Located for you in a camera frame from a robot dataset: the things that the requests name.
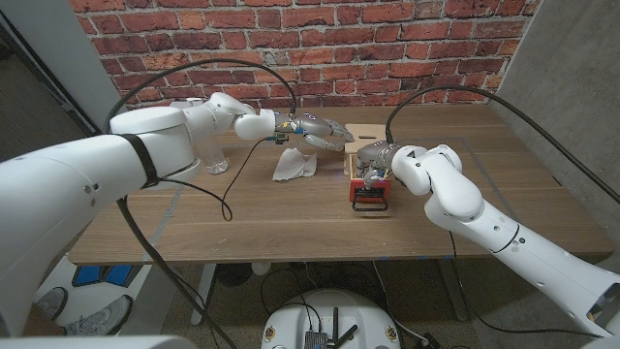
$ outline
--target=red brick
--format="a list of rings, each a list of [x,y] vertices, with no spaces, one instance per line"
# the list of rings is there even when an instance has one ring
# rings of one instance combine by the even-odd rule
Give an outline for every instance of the red brick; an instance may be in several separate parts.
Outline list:
[[[127,6],[132,9],[147,8],[147,7],[152,7],[153,5],[152,0],[125,0],[125,3],[127,3]]]
[[[144,57],[144,65],[148,70],[170,69],[189,61],[185,53],[165,53]]]
[[[250,48],[298,48],[297,32],[256,31],[248,34]]]
[[[118,61],[114,58],[102,59],[101,64],[104,65],[104,69],[106,69],[106,72],[110,75],[123,73],[123,68],[120,67],[120,64],[118,64]]]
[[[189,71],[187,75],[193,83],[233,83],[230,71]]]
[[[236,0],[211,0],[213,6],[236,6]]]
[[[174,44],[176,48],[216,49],[222,45],[222,40],[216,33],[176,33]]]
[[[305,68],[299,72],[299,78],[302,81],[318,81],[321,79],[321,69]]]
[[[323,79],[359,79],[364,76],[363,66],[336,66],[322,69]]]
[[[304,108],[320,107],[321,99],[319,97],[303,97],[301,99],[301,106]]]
[[[224,93],[234,98],[267,98],[267,86],[236,85],[224,87]]]
[[[259,26],[262,28],[280,28],[280,12],[278,10],[258,11]]]
[[[424,103],[444,103],[444,99],[446,99],[447,91],[430,91],[424,93]]]
[[[400,88],[400,79],[360,80],[357,83],[357,93],[394,92]]]
[[[123,68],[129,72],[143,72],[146,70],[139,57],[120,57],[118,61],[123,65]]]
[[[83,16],[77,16],[77,20],[79,20],[79,25],[81,25],[81,28],[84,30],[84,33],[90,34],[90,35],[97,34],[97,31],[95,30],[93,25],[90,24],[90,20],[88,20],[88,18],[83,17]]]
[[[525,0],[504,0],[497,9],[498,16],[518,16],[525,5]]]
[[[178,29],[174,12],[138,13],[121,15],[125,28],[130,32],[153,31],[159,29]]]
[[[302,46],[320,46],[323,44],[323,33],[318,30],[304,30],[301,32]]]
[[[448,103],[484,101],[486,97],[469,91],[450,91],[448,93]]]
[[[166,76],[166,81],[171,86],[183,86],[190,84],[190,79],[185,72],[175,72]]]
[[[367,79],[382,79],[388,76],[388,64],[369,64],[366,66]]]
[[[353,79],[338,80],[336,82],[336,93],[351,94],[356,92],[356,81]]]
[[[243,0],[246,6],[289,6],[293,0]]]
[[[403,30],[402,30],[402,33],[400,34],[400,39],[401,40],[445,39],[446,36],[448,35],[448,28],[450,28],[450,23],[447,21],[403,25]]]
[[[416,14],[414,17],[417,19],[439,18],[442,15],[443,7],[443,1],[416,3]]]
[[[500,41],[480,42],[476,49],[476,55],[486,56],[497,54],[497,50],[501,44],[502,42]]]
[[[288,82],[297,81],[297,69],[274,69],[274,72],[278,73],[282,79]],[[257,82],[280,82],[280,80],[270,72],[266,72],[262,69],[257,69],[255,73]]]
[[[492,21],[479,23],[474,33],[477,39],[518,38],[521,36],[525,20]]]
[[[267,65],[289,65],[289,57],[283,50],[263,52],[263,62]]]
[[[373,34],[372,28],[327,29],[325,43],[327,45],[371,43]]]
[[[513,55],[516,51],[516,47],[519,45],[518,40],[505,40],[500,47],[501,55]]]
[[[93,38],[93,45],[99,54],[143,53],[148,52],[144,39],[139,36],[118,38]]]
[[[492,16],[500,0],[448,0],[444,14],[448,17]]]
[[[434,43],[429,58],[470,57],[476,52],[475,42]]]
[[[458,73],[497,73],[502,69],[504,59],[463,59],[458,65]]]
[[[356,55],[355,48],[337,48],[334,53],[336,63],[349,63],[354,60]]]
[[[69,0],[74,12],[125,10],[123,0]]]
[[[204,29],[204,21],[200,12],[180,12],[178,20],[182,29]]]
[[[400,26],[398,25],[389,25],[389,26],[377,28],[377,34],[375,35],[375,42],[393,43],[398,38],[399,30],[400,30]]]
[[[407,45],[407,57],[412,59],[424,59],[428,54],[427,44],[410,43]]]
[[[174,48],[172,39],[170,36],[168,36],[168,34],[147,35],[146,41],[148,42],[148,46],[151,48],[151,51]]]
[[[454,74],[456,73],[456,66],[458,66],[457,60],[442,60],[437,62],[435,74]]]
[[[323,107],[359,107],[361,96],[325,96],[321,97]]]
[[[405,20],[414,13],[414,4],[399,3],[365,6],[361,12],[361,21],[364,23],[380,23]]]
[[[331,63],[333,48],[310,48],[289,51],[291,65]]]
[[[162,87],[160,88],[164,98],[192,98],[204,97],[200,87]]]
[[[405,52],[405,46],[400,45],[370,45],[357,50],[360,60],[390,60],[400,59]]]
[[[213,28],[254,28],[254,11],[212,11],[204,13],[206,24]]]
[[[304,95],[321,95],[333,92],[332,82],[307,82],[297,84],[298,94]]]
[[[541,0],[528,0],[527,4],[525,4],[525,7],[523,8],[523,15],[533,16],[540,4]]]
[[[391,63],[389,76],[392,78],[414,78],[432,75],[436,63]]]
[[[143,83],[147,79],[155,76],[154,74],[135,74],[130,76],[123,77],[114,77],[114,82],[116,85],[122,90],[130,90],[134,87],[138,87],[139,84]],[[156,79],[151,83],[151,86],[164,86],[166,83],[163,79]]]
[[[384,103],[383,95],[364,96],[364,106],[382,106]]]
[[[341,25],[357,24],[359,22],[360,7],[340,6],[338,7],[338,22]]]
[[[263,57],[257,51],[235,51],[235,52],[215,52],[213,58],[239,59],[251,63],[263,63]],[[218,68],[225,67],[246,67],[235,63],[218,63]]]
[[[471,73],[465,76],[463,84],[466,86],[480,87],[484,83],[485,78],[486,73]]]
[[[138,99],[141,102],[153,102],[161,100],[162,96],[159,94],[159,90],[157,88],[148,87],[138,92]]]
[[[488,88],[498,88],[502,83],[503,74],[490,74],[486,76],[484,85]]]
[[[161,7],[173,8],[205,8],[209,6],[209,0],[157,0]]]
[[[472,21],[455,20],[452,23],[452,28],[449,31],[449,37],[451,39],[469,39],[472,36],[473,28],[474,22]]]
[[[224,44],[226,48],[242,49],[247,47],[245,36],[241,32],[224,32]]]

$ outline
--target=black strap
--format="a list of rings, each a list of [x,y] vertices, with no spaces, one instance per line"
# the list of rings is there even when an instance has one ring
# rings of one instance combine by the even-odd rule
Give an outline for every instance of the black strap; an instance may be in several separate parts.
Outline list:
[[[151,159],[151,155],[148,153],[146,145],[144,145],[144,142],[140,139],[140,137],[132,134],[123,134],[116,136],[122,137],[127,140],[136,151],[139,160],[142,162],[142,167],[144,168],[144,172],[146,173],[146,183],[144,183],[142,189],[157,185],[159,183],[157,170],[155,169],[153,159]]]

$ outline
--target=cable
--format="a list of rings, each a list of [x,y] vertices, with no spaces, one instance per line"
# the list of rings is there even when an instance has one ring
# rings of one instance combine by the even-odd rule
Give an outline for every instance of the cable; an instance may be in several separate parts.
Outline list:
[[[381,282],[381,288],[384,291],[384,294],[386,295],[386,304],[387,304],[387,312],[389,313],[389,317],[391,317],[391,319],[394,321],[394,323],[396,325],[398,325],[398,327],[400,327],[403,331],[405,331],[408,334],[411,334],[413,336],[416,336],[417,338],[419,338],[422,343],[428,343],[428,339],[424,338],[423,336],[407,329],[403,324],[399,323],[398,320],[396,320],[394,318],[394,315],[391,313],[391,309],[389,308],[389,301],[388,301],[388,292],[386,292],[386,285],[384,285],[384,280],[381,278],[381,275],[379,274],[379,270],[377,269],[377,264],[375,263],[375,261],[372,261],[372,266],[375,268],[375,272],[377,273],[377,277],[379,278],[379,282]]]
[[[175,72],[187,69],[187,68],[199,66],[199,65],[202,65],[202,64],[208,64],[208,63],[236,63],[236,64],[241,64],[241,65],[244,65],[244,66],[248,66],[248,67],[260,68],[260,69],[263,69],[264,71],[266,71],[268,73],[271,73],[273,76],[275,76],[277,79],[279,79],[280,82],[282,82],[282,84],[284,84],[284,86],[289,91],[289,94],[291,95],[291,110],[290,110],[290,114],[295,114],[295,110],[296,110],[295,93],[293,92],[293,89],[291,88],[289,83],[284,78],[282,78],[278,73],[274,72],[273,70],[271,70],[268,67],[265,67],[263,64],[246,62],[246,61],[239,60],[239,59],[212,58],[212,59],[203,59],[203,60],[196,61],[196,62],[185,63],[185,64],[181,64],[180,66],[176,66],[174,68],[167,69],[167,70],[163,71],[162,73],[154,75],[153,77],[145,80],[143,83],[139,84],[135,88],[131,89],[118,102],[116,102],[116,104],[108,112],[108,116],[106,116],[106,121],[104,122],[104,127],[105,127],[104,134],[109,133],[109,121],[113,117],[116,116],[116,114],[118,113],[120,108],[123,105],[125,105],[125,103],[127,103],[127,101],[129,101],[132,97],[134,97],[134,95],[136,95],[138,92],[140,92],[146,86],[150,85],[153,81],[155,81],[157,79],[161,79],[161,78],[163,78],[163,77],[165,77],[167,75],[170,75],[172,73],[175,73]]]
[[[166,261],[164,261],[159,252],[157,252],[157,250],[155,249],[155,247],[153,247],[144,237],[142,231],[140,230],[140,227],[134,220],[134,217],[132,216],[132,213],[127,206],[127,196],[118,199],[116,203],[118,204],[118,208],[120,208],[123,217],[127,221],[127,225],[129,225],[132,233],[134,233],[134,236],[136,236],[136,238],[138,239],[139,244],[142,246],[142,248],[144,248],[144,250],[151,257],[153,262],[164,272],[164,274],[168,277],[172,284],[174,284],[176,289],[181,293],[181,296],[183,296],[183,298],[185,298],[185,300],[189,304],[191,304],[196,309],[196,311],[198,311],[198,313],[202,316],[202,319],[204,319],[204,321],[209,327],[211,327],[217,334],[224,338],[224,340],[231,348],[237,349],[233,341],[226,335],[224,331],[222,331],[222,329],[220,329],[219,326],[217,326],[213,319],[211,319],[211,317],[207,314],[206,308],[204,308],[202,304],[198,304],[196,300],[194,300],[192,295],[190,295],[187,289],[185,289],[181,282],[179,282],[178,275],[171,269],[171,267],[166,263]]]
[[[549,135],[544,130],[543,127],[541,127],[534,120],[532,120],[528,115],[526,115],[523,111],[520,111],[517,107],[513,106],[512,104],[510,104],[506,100],[504,100],[501,97],[498,97],[498,96],[496,96],[496,95],[494,95],[494,94],[492,94],[490,92],[481,90],[479,88],[475,88],[475,87],[471,87],[471,86],[444,85],[444,86],[434,86],[434,87],[425,88],[425,89],[423,89],[420,92],[414,93],[413,95],[408,97],[406,100],[401,102],[398,106],[396,106],[396,108],[389,115],[389,118],[387,119],[387,123],[386,123],[386,140],[387,140],[387,143],[393,143],[393,138],[392,138],[392,135],[391,135],[391,131],[389,130],[389,126],[390,126],[391,121],[393,120],[393,118],[398,113],[398,111],[400,111],[403,107],[405,107],[407,104],[409,104],[409,102],[411,102],[413,99],[415,99],[418,96],[423,95],[426,92],[435,91],[435,90],[449,90],[449,89],[463,90],[463,91],[469,91],[469,92],[480,94],[481,96],[485,96],[485,97],[488,97],[488,98],[492,99],[493,101],[501,104],[502,106],[506,107],[508,110],[510,110],[513,113],[515,113],[518,117],[520,117],[528,125],[532,126],[532,128],[534,130],[536,130],[539,134],[541,134],[541,136],[543,136],[549,143],[551,143],[551,145],[553,145],[556,149],[558,149],[558,151],[561,152],[562,155],[564,155],[567,159],[569,159],[569,161],[571,161],[571,163],[573,163],[573,165],[575,165],[580,171],[582,171],[584,175],[586,175],[588,178],[590,178],[595,184],[597,184],[599,186],[599,188],[601,188],[604,192],[606,192],[606,194],[608,196],[610,196],[611,199],[613,199],[617,204],[620,204],[620,195],[618,195],[618,193],[616,193],[613,189],[611,189],[611,187],[609,187],[605,182],[603,182],[597,175],[593,174],[592,171],[590,171],[590,169],[588,169],[579,160],[577,160],[565,147],[563,147],[551,135]]]
[[[222,200],[221,200],[222,201],[222,217],[224,217],[224,220],[229,221],[229,222],[233,220],[233,213],[231,212],[230,208],[229,208],[229,213],[231,214],[231,218],[227,218],[226,214],[224,213],[224,205],[226,204],[224,201],[226,200],[226,195],[229,193],[229,190],[231,190],[231,187],[233,186],[233,184],[236,181],[236,179],[239,177],[239,175],[241,175],[241,170],[243,170],[243,168],[245,167],[245,164],[248,162],[248,160],[250,160],[250,155],[252,155],[252,153],[254,152],[254,149],[256,149],[256,147],[259,146],[259,144],[262,141],[266,141],[266,140],[267,140],[267,138],[263,138],[262,140],[256,142],[256,144],[254,144],[254,146],[252,146],[252,149],[248,153],[248,156],[245,158],[245,161],[241,165],[241,168],[239,169],[239,171],[236,173],[236,175],[232,179],[232,182],[231,182],[231,184],[229,184],[229,187],[226,188],[226,191],[224,192],[224,196],[222,197]]]
[[[310,311],[308,310],[308,307],[310,305],[306,302],[306,299],[303,297],[303,290],[301,289],[301,281],[299,280],[299,276],[297,276],[297,274],[294,271],[290,270],[290,269],[281,269],[281,270],[272,271],[261,282],[261,303],[263,304],[264,311],[267,313],[268,316],[271,316],[271,314],[273,314],[273,312],[275,311],[275,310],[274,311],[269,311],[269,309],[267,309],[266,303],[264,302],[264,292],[263,292],[264,283],[268,280],[268,278],[271,275],[274,275],[274,274],[276,274],[278,272],[282,272],[282,271],[287,271],[287,272],[291,273],[294,276],[295,280],[297,281],[297,287],[299,289],[299,297],[301,298],[301,301],[303,302],[303,304],[307,305],[306,306],[306,313],[308,313],[308,322],[310,323],[310,331],[312,331],[312,319],[310,318]],[[319,317],[319,332],[322,330],[322,328],[323,328],[323,324],[321,322],[321,317]]]
[[[452,251],[453,251],[453,255],[454,255],[454,259],[452,260],[452,269],[454,270],[454,274],[456,275],[456,281],[458,282],[459,291],[460,291],[461,297],[463,298],[463,302],[465,303],[465,306],[470,308],[472,310],[472,312],[474,312],[476,317],[483,324],[485,324],[488,328],[491,328],[491,329],[493,329],[495,331],[499,331],[499,332],[503,332],[503,333],[517,333],[517,334],[524,334],[524,333],[570,333],[570,334],[578,334],[578,335],[587,335],[587,336],[591,336],[591,337],[595,337],[595,338],[603,338],[602,335],[598,335],[598,334],[594,334],[594,333],[585,333],[585,332],[581,332],[581,331],[564,330],[564,329],[506,330],[506,329],[502,329],[502,328],[499,328],[499,327],[496,327],[496,326],[493,326],[493,325],[487,323],[486,321],[484,321],[484,319],[482,319],[479,316],[478,312],[469,303],[469,301],[467,300],[467,297],[465,296],[465,289],[463,288],[463,284],[461,283],[461,278],[458,275],[458,269],[456,267],[456,244],[454,243],[454,235],[450,231],[449,231],[449,238],[452,241]]]

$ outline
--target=table leg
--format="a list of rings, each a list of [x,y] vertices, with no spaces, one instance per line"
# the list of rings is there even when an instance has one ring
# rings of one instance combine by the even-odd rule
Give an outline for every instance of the table leg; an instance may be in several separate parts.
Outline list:
[[[456,319],[460,321],[469,320],[469,313],[467,312],[465,301],[461,296],[458,278],[452,268],[452,260],[438,260],[437,263],[439,263],[439,270],[441,271],[442,278],[444,279],[444,285],[446,285],[449,299],[454,307]]]
[[[201,283],[198,285],[198,294],[201,295],[202,299],[206,302],[205,309],[208,308],[209,305],[209,293],[211,291],[211,287],[213,282],[215,281],[215,267],[216,264],[207,264],[202,267],[202,276]],[[197,302],[201,302],[201,299],[196,297]],[[192,319],[190,320],[191,324],[194,326],[198,326],[201,323],[202,316],[198,313],[198,311],[194,310],[192,312]]]

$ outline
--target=brick wall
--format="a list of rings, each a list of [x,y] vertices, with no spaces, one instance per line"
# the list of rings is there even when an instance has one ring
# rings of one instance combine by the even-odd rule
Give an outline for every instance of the brick wall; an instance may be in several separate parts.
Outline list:
[[[263,63],[303,107],[392,106],[437,84],[494,91],[540,0],[69,0],[122,93],[205,58]],[[216,64],[178,72],[132,105],[224,91],[255,107],[288,105],[267,72]],[[417,103],[483,103],[435,91]]]

